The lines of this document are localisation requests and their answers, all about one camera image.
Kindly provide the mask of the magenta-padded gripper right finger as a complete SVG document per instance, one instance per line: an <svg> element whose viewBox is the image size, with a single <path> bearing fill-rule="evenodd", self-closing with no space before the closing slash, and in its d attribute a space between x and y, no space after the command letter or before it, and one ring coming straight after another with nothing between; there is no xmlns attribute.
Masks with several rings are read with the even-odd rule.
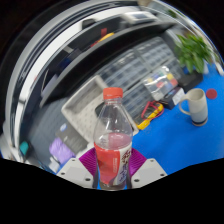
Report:
<svg viewBox="0 0 224 224"><path fill-rule="evenodd" d="M127 188L146 186L166 176L166 172L154 159L147 159L138 150L132 149L128 165Z"/></svg>

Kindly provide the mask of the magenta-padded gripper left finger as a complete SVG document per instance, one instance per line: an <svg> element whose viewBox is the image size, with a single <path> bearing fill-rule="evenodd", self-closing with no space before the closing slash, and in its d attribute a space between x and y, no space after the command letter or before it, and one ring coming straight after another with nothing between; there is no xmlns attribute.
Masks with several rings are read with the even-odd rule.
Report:
<svg viewBox="0 0 224 224"><path fill-rule="evenodd" d="M84 188L97 188L99 174L95 149L88 150L80 158L69 159L57 175Z"/></svg>

